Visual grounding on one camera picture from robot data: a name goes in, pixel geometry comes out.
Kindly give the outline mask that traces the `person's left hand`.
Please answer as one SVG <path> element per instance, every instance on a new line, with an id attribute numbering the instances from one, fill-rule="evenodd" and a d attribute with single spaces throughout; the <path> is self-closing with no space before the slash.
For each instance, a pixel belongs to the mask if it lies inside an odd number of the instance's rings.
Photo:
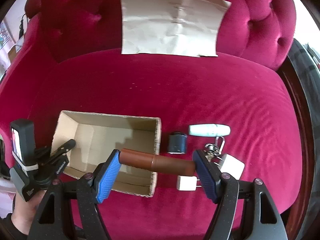
<path id="1" fill-rule="evenodd" d="M 11 215 L 11 221 L 18 231 L 28 235 L 37 207 L 39 206 L 46 191 L 40 190 L 28 202 L 25 202 L 20 194 L 16 194 L 15 207 Z"/>

